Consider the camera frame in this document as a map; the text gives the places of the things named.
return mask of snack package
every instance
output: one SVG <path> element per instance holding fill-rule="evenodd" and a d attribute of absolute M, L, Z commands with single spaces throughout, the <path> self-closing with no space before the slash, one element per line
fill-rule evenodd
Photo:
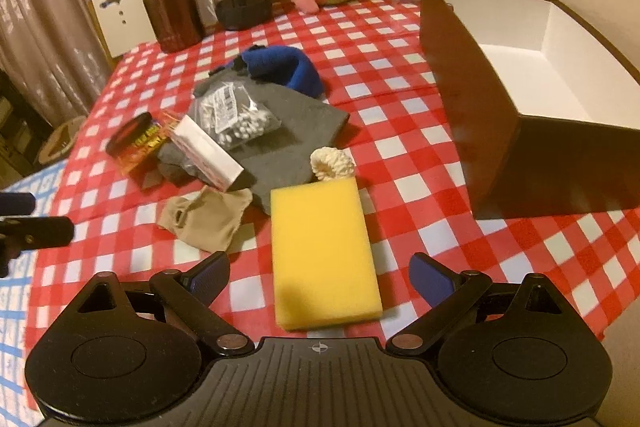
<path fill-rule="evenodd" d="M 225 150 L 275 131 L 280 121 L 240 81 L 214 83 L 194 100 L 194 121 Z"/>
<path fill-rule="evenodd" d="M 120 172 L 137 179 L 156 165 L 156 153 L 180 119 L 171 111 L 144 112 L 123 124 L 105 148 Z"/>

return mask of beige fabric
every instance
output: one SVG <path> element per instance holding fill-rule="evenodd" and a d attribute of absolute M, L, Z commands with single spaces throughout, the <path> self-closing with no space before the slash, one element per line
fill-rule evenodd
<path fill-rule="evenodd" d="M 170 198 L 158 218 L 158 225 L 187 245 L 199 250 L 225 251 L 238 231 L 244 210 L 253 196 L 248 188 L 219 192 L 204 187 L 193 201 Z"/>

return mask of barcode label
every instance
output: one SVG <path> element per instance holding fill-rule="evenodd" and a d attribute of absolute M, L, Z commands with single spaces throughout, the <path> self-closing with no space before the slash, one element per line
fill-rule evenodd
<path fill-rule="evenodd" d="M 238 121 L 238 106 L 233 86 L 223 86 L 212 96 L 214 130 L 216 133 L 228 129 Z"/>

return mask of plastic bag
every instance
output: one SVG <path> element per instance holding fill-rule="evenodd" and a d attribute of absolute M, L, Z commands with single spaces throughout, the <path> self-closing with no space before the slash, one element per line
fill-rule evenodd
<path fill-rule="evenodd" d="M 225 150 L 280 127 L 280 120 L 255 102 L 240 81 L 214 83 L 194 100 L 194 121 Z"/>

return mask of blue fabric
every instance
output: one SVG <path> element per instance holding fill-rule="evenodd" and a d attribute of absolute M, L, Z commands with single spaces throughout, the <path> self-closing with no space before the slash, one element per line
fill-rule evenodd
<path fill-rule="evenodd" d="M 66 160 L 20 180 L 4 192 L 30 192 L 36 198 L 32 216 L 47 216 Z M 9 261 L 9 277 L 0 279 L 0 427 L 31 427 L 42 421 L 26 407 L 24 394 L 24 327 L 36 264 L 36 251 Z"/>
<path fill-rule="evenodd" d="M 324 93 L 320 75 L 309 57 L 297 48 L 267 46 L 251 48 L 240 54 L 249 75 L 255 80 L 264 80 L 289 87 L 312 98 Z"/>

